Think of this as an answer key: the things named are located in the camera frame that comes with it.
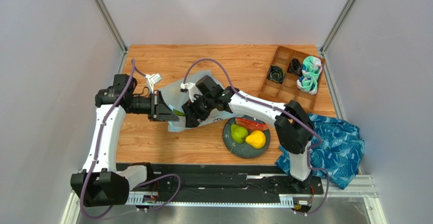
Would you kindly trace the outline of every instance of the wooden table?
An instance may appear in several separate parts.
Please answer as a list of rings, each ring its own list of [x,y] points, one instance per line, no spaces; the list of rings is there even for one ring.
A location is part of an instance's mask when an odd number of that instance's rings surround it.
[[[147,74],[160,73],[163,80],[156,88],[175,82],[185,76],[196,60],[210,57],[218,60],[227,70],[233,84],[248,94],[257,96],[277,45],[132,45],[128,52],[124,73],[131,71],[131,59],[137,68]],[[317,55],[313,45],[288,46]],[[212,62],[197,64],[191,74],[211,70],[222,82],[228,82],[224,73]],[[136,74],[141,91],[145,79]],[[325,79],[321,80],[314,113],[335,117],[334,107]],[[175,164],[254,164],[273,165],[281,155],[274,128],[270,129],[271,142],[258,158],[243,159],[230,153],[224,146],[222,131],[227,120],[211,123],[180,133],[169,133],[165,122],[150,122],[145,115],[126,115],[120,131],[117,162],[151,162]]]

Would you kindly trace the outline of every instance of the metal floor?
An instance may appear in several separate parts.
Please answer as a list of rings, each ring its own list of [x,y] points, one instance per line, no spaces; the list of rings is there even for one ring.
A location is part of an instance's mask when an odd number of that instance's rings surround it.
[[[315,198],[313,208],[321,202]],[[102,213],[106,207],[90,208],[90,215]],[[133,206],[115,206],[107,215],[114,216],[133,210]],[[77,223],[101,223],[82,216]],[[240,224],[240,223],[370,223],[363,198],[329,198],[322,210],[314,215],[303,217],[294,215],[291,209],[285,208],[242,208],[242,207],[184,207],[166,206],[155,212],[134,212],[103,223],[188,223],[188,224]]]

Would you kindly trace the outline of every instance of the wooden box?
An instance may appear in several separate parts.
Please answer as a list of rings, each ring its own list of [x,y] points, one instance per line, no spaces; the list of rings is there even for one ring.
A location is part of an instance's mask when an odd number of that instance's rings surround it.
[[[276,65],[283,69],[283,71],[286,73],[284,81],[282,83],[277,83],[268,80],[268,70],[265,81],[263,81],[262,88],[259,93],[259,98],[279,103],[288,103],[291,100],[295,100],[299,102],[299,104],[307,113],[312,112],[317,94],[311,95],[307,92],[300,91],[296,86],[296,81],[299,79],[299,76],[287,72],[292,59],[296,58],[302,64],[307,56],[310,56],[310,54],[292,50],[283,46],[278,46],[271,65]],[[322,61],[323,67],[325,64],[325,59],[320,57],[317,58]],[[322,75],[323,71],[319,76],[319,80],[317,81],[317,89],[320,88],[319,85]]]

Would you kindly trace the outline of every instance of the red watermelon slice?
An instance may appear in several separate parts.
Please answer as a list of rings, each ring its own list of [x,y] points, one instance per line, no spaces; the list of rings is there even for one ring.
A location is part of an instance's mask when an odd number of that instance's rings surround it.
[[[246,128],[248,131],[255,131],[255,130],[265,131],[269,129],[269,125],[267,124],[261,124],[256,121],[250,121],[245,118],[236,117],[235,120],[237,125]]]

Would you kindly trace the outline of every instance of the gray plate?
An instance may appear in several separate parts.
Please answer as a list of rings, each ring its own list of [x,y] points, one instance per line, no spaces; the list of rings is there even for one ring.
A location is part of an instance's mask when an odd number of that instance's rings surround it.
[[[258,123],[264,124],[264,122],[257,120],[257,119],[254,120],[254,118],[252,118],[250,116],[244,116],[244,118],[251,120],[251,121],[256,121]],[[263,148],[261,148],[261,149],[255,149],[251,145],[247,144],[246,142],[243,142],[241,144],[234,142],[234,140],[232,139],[231,130],[230,130],[230,126],[232,124],[236,124],[235,118],[231,118],[230,120],[228,120],[228,122],[224,126],[223,141],[224,141],[224,144],[226,145],[227,149],[230,152],[232,152],[235,156],[238,156],[241,158],[256,158],[256,157],[261,156],[266,151],[266,149],[269,147],[269,142],[270,142],[269,130],[263,131],[263,133],[266,136],[265,146],[263,146]]]

